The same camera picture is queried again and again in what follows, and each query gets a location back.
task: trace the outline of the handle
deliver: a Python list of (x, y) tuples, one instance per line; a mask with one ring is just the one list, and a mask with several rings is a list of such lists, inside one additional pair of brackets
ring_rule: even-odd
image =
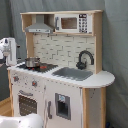
[(32, 93), (26, 93), (26, 92), (24, 92), (24, 91), (22, 91), (22, 90), (20, 90), (19, 92), (20, 92), (22, 95), (25, 95), (25, 96), (33, 96)]
[(52, 119), (52, 115), (50, 114), (50, 106), (51, 106), (51, 101), (48, 102), (48, 117), (49, 119)]
[(55, 17), (55, 28), (56, 30), (59, 30), (59, 27), (57, 27), (57, 20), (59, 20), (59, 17)]

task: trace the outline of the white cabinet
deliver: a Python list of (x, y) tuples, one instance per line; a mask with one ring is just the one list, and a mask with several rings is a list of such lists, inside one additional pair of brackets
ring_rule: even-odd
[(82, 128), (81, 89), (46, 81), (47, 128)]

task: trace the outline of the oven door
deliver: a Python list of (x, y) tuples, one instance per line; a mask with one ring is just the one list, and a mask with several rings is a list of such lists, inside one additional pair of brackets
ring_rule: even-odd
[(78, 14), (55, 14), (55, 32), (79, 33)]
[(14, 116), (19, 117), (35, 113), (43, 119), (43, 93), (16, 85), (12, 86), (12, 93)]

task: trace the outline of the gray curtain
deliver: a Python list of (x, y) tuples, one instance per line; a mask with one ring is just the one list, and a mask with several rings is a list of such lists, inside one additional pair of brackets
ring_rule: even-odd
[[(11, 8), (8, 0), (0, 0), (0, 40), (13, 37)], [(9, 97), (7, 67), (0, 67), (0, 101)]]
[(128, 0), (11, 0), (14, 35), (26, 57), (21, 12), (104, 10), (103, 70), (116, 80), (107, 87), (107, 121), (114, 128), (128, 128)]

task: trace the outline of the cabinet door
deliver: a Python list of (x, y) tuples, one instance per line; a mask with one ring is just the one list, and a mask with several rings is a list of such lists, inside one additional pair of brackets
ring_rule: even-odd
[(44, 119), (44, 94), (22, 86), (12, 86), (14, 116), (39, 114)]
[(82, 128), (81, 89), (46, 81), (47, 128)]

